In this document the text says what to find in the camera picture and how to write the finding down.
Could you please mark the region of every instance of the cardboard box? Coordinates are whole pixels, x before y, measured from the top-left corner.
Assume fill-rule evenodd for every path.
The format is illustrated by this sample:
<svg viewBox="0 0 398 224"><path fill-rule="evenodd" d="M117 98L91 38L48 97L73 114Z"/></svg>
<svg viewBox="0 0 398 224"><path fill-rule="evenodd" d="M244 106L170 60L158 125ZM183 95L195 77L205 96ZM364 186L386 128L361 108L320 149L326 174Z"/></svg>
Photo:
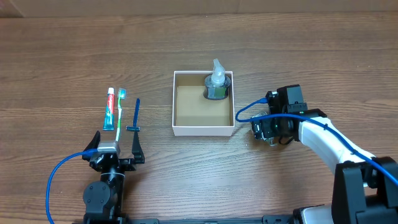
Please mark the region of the cardboard box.
<svg viewBox="0 0 398 224"><path fill-rule="evenodd" d="M212 71L175 71L172 127L175 136L231 136L235 127L233 73L228 97L207 100L205 78Z"/></svg>

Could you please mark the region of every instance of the wooden table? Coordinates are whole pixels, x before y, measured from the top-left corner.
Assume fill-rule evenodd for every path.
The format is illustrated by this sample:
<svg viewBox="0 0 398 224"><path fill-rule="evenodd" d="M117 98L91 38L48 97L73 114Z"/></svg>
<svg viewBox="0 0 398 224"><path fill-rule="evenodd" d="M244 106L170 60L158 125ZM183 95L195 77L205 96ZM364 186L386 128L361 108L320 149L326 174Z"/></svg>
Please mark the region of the wooden table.
<svg viewBox="0 0 398 224"><path fill-rule="evenodd" d="M260 217L330 203L333 175L298 142L270 147L249 124L230 138L173 135L173 71L211 70L214 58L234 72L236 110L299 83L353 142L398 160L398 13L0 19L0 223L47 223L51 170L102 129L109 86L127 90L123 126L141 99L146 163L126 176L130 216ZM120 143L131 156L132 133ZM99 177L81 159L58 170L56 223L82 219L83 190Z"/></svg>

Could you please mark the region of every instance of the toothpaste tube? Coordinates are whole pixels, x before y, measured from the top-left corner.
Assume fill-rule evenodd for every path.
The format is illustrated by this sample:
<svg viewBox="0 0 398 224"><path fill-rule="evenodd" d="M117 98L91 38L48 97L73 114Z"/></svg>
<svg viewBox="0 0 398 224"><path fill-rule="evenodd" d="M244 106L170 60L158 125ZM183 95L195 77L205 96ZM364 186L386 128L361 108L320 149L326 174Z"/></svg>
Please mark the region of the toothpaste tube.
<svg viewBox="0 0 398 224"><path fill-rule="evenodd" d="M113 106L114 106L114 88L109 88L108 99L106 100L106 108L105 108L105 119L103 126L104 131L114 130Z"/></svg>

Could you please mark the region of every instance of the green toothbrush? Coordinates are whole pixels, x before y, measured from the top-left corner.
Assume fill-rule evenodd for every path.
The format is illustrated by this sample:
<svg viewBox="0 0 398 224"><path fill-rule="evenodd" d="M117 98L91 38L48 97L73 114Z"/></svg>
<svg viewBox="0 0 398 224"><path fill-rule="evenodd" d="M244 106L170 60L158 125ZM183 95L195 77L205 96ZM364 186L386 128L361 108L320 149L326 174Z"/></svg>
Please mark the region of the green toothbrush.
<svg viewBox="0 0 398 224"><path fill-rule="evenodd" d="M119 93L118 93L118 129L116 130L116 141L119 141L120 138L120 126L121 126L121 120L122 120L122 106L120 104L121 100L124 100L126 98L126 90L123 88L119 88Z"/></svg>

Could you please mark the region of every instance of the white box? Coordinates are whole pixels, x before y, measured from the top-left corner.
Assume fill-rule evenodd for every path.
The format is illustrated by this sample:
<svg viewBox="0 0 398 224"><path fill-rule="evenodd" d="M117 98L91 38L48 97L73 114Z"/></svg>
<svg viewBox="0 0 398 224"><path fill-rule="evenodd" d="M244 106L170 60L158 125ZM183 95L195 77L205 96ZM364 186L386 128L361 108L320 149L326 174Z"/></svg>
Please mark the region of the white box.
<svg viewBox="0 0 398 224"><path fill-rule="evenodd" d="M233 73L228 97L207 100L205 78L213 71L175 71L172 127L175 136L231 136L235 127Z"/></svg>

